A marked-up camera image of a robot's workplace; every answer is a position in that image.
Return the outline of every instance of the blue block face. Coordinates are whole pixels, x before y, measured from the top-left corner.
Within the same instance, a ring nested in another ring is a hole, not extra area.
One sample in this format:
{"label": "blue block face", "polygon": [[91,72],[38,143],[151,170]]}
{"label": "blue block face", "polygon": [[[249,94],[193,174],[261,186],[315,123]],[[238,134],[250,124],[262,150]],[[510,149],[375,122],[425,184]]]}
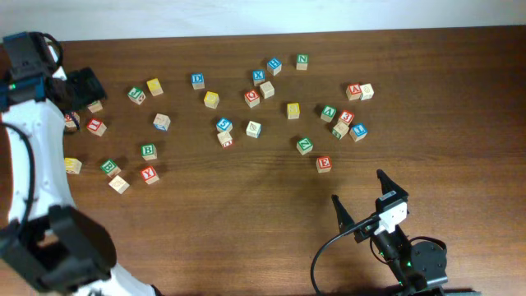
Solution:
{"label": "blue block face", "polygon": [[205,78],[203,77],[203,73],[195,73],[191,74],[191,83],[203,83],[205,82]]}
{"label": "blue block face", "polygon": [[273,69],[279,67],[281,65],[281,62],[277,58],[272,58],[269,61],[269,66]]}
{"label": "blue block face", "polygon": [[154,125],[155,125],[155,128],[157,128],[158,130],[166,131],[166,129],[162,125],[159,125],[159,124],[154,124]]}
{"label": "blue block face", "polygon": [[230,127],[232,123],[227,118],[221,118],[217,122],[217,128],[222,130],[223,132],[228,130],[228,127]]}
{"label": "blue block face", "polygon": [[265,79],[265,71],[263,70],[255,70],[252,72],[252,77],[254,77],[254,80],[264,80]]}
{"label": "blue block face", "polygon": [[356,134],[356,136],[363,136],[367,134],[367,129],[361,123],[358,124],[356,127],[353,127],[353,131]]}

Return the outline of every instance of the white background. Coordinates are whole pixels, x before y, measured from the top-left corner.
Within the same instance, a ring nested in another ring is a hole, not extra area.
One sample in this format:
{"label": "white background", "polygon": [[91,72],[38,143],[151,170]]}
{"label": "white background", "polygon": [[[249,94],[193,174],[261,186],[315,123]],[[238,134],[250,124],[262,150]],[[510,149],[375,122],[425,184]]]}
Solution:
{"label": "white background", "polygon": [[526,0],[0,0],[0,36],[60,40],[526,24]]}

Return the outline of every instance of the block face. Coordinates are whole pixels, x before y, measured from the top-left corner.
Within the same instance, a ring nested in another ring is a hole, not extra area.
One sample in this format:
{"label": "block face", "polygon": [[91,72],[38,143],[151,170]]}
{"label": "block face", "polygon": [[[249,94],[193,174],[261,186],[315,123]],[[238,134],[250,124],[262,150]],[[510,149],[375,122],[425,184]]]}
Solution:
{"label": "block face", "polygon": [[97,136],[102,136],[104,132],[106,132],[106,126],[104,125],[104,123],[95,118],[90,120],[87,127],[88,131],[92,132]]}
{"label": "block face", "polygon": [[321,111],[321,119],[330,123],[336,115],[336,108],[326,105]]}
{"label": "block face", "polygon": [[266,70],[274,76],[278,75],[278,73],[281,71],[281,61],[277,58],[272,58],[266,64]]}
{"label": "block face", "polygon": [[113,162],[113,160],[106,160],[100,168],[111,178],[121,173],[121,169]]}
{"label": "block face", "polygon": [[245,102],[247,102],[250,108],[257,106],[260,103],[260,96],[256,90],[251,90],[245,94]]}
{"label": "block face", "polygon": [[100,102],[99,100],[96,100],[95,102],[88,105],[88,109],[92,113],[99,112],[100,110],[102,110],[102,102]]}
{"label": "block face", "polygon": [[146,82],[146,84],[148,85],[148,89],[150,90],[150,93],[153,96],[163,94],[163,89],[161,88],[161,84],[159,82],[159,79],[157,79],[157,78],[152,79],[152,80]]}
{"label": "block face", "polygon": [[348,132],[348,126],[345,123],[336,123],[335,127],[332,129],[332,134],[335,135],[338,140],[341,140],[345,134]]}
{"label": "block face", "polygon": [[255,70],[252,72],[252,79],[254,80],[254,86],[265,82],[265,71],[264,70]]}
{"label": "block face", "polygon": [[342,114],[339,116],[338,122],[345,123],[345,125],[348,126],[353,121],[353,118],[354,118],[354,114],[350,113],[347,110],[344,110],[342,111]]}
{"label": "block face", "polygon": [[217,124],[215,125],[217,127],[218,132],[230,132],[232,131],[232,122],[230,122],[227,118],[221,118]]}
{"label": "block face", "polygon": [[301,153],[302,155],[311,152],[313,147],[314,145],[312,144],[311,139],[307,137],[301,139],[296,144],[296,148],[298,148],[299,153]]}
{"label": "block face", "polygon": [[366,85],[360,86],[360,90],[362,90],[362,100],[370,99],[375,94],[374,90],[372,89],[371,83],[367,83]]}
{"label": "block face", "polygon": [[327,173],[332,169],[332,162],[329,156],[320,157],[316,160],[316,168],[318,173]]}
{"label": "block face", "polygon": [[215,92],[207,91],[204,101],[206,107],[216,109],[219,104],[219,95]]}
{"label": "block face", "polygon": [[347,86],[347,90],[345,92],[347,94],[348,100],[362,98],[362,89],[358,83]]}
{"label": "block face", "polygon": [[65,158],[64,166],[66,167],[66,173],[81,173],[82,163],[78,159]]}
{"label": "block face", "polygon": [[296,70],[306,70],[309,63],[309,55],[300,53],[296,58]]}
{"label": "block face", "polygon": [[194,90],[200,90],[205,88],[205,77],[203,73],[194,73],[191,74],[191,85]]}
{"label": "block face", "polygon": [[[81,117],[79,116],[77,112],[72,112],[72,115],[77,123],[81,122]],[[69,116],[69,114],[64,115],[64,124],[66,125],[67,130],[76,129],[76,124],[73,121],[72,117]]]}
{"label": "block face", "polygon": [[263,94],[264,99],[268,99],[269,97],[275,94],[274,87],[272,86],[272,83],[270,83],[270,81],[261,84],[260,91]]}
{"label": "block face", "polygon": [[155,115],[154,126],[158,130],[166,132],[168,130],[168,127],[170,126],[170,123],[171,121],[168,116],[163,115],[161,113],[157,113],[157,115]]}
{"label": "block face", "polygon": [[128,92],[128,98],[135,103],[135,104],[142,104],[142,102],[146,99],[145,93],[138,87],[133,87]]}
{"label": "block face", "polygon": [[157,172],[155,172],[155,169],[152,166],[141,170],[141,176],[148,184],[152,184],[154,182],[159,181],[159,176],[157,175]]}
{"label": "block face", "polygon": [[260,133],[261,133],[261,125],[259,123],[250,121],[247,126],[247,135],[258,138],[260,137]]}
{"label": "block face", "polygon": [[287,118],[298,119],[300,114],[299,103],[287,104]]}
{"label": "block face", "polygon": [[360,141],[367,135],[367,129],[363,126],[363,124],[359,123],[351,128],[349,135],[351,135],[354,141]]}
{"label": "block face", "polygon": [[128,187],[130,187],[130,184],[124,181],[123,178],[115,176],[115,178],[109,183],[109,186],[122,194]]}
{"label": "block face", "polygon": [[157,159],[157,149],[154,144],[146,144],[141,146],[141,156],[145,160],[156,160]]}
{"label": "block face", "polygon": [[219,143],[221,143],[221,146],[223,148],[227,148],[233,144],[232,137],[230,136],[230,133],[228,132],[220,132],[217,135],[217,138],[219,140]]}

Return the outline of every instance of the brown tabletop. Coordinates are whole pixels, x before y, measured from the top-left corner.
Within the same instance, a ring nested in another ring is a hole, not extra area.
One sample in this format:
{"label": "brown tabletop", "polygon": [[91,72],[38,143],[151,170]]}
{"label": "brown tabletop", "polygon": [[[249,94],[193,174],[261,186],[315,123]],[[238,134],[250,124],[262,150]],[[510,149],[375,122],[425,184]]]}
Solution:
{"label": "brown tabletop", "polygon": [[[473,287],[486,295],[526,290],[526,28],[389,30],[306,35],[130,39],[64,43],[67,71],[92,67],[109,99],[104,110],[81,111],[82,131],[64,138],[64,155],[82,161],[68,175],[78,208],[111,233],[118,260],[139,280],[167,296],[313,294],[311,259],[338,233],[331,194],[355,220],[375,209],[381,195],[376,170],[409,192],[411,214],[401,224],[410,237],[448,244],[446,288]],[[295,69],[309,54],[307,71]],[[243,94],[251,71],[277,57],[283,69],[266,76],[275,96],[250,109]],[[0,51],[0,66],[7,55]],[[205,90],[190,75],[202,72]],[[163,95],[146,81],[159,78]],[[351,101],[345,86],[371,83],[370,100]],[[147,98],[133,104],[138,86]],[[206,108],[206,90],[219,94]],[[285,106],[301,116],[288,120]],[[338,141],[320,120],[321,107],[347,109],[367,136]],[[167,132],[154,128],[170,117]],[[233,122],[234,144],[222,149],[215,124]],[[99,118],[102,137],[85,129]],[[261,123],[259,139],[245,134]],[[312,152],[301,156],[300,137]],[[11,200],[6,137],[0,148],[0,214]],[[140,146],[154,143],[158,159]],[[317,173],[316,157],[332,171]],[[131,186],[119,195],[99,166],[108,158]],[[140,170],[160,176],[148,185]],[[325,292],[397,284],[372,256],[368,242],[347,237],[318,261]],[[2,295],[31,289],[0,263]]]}

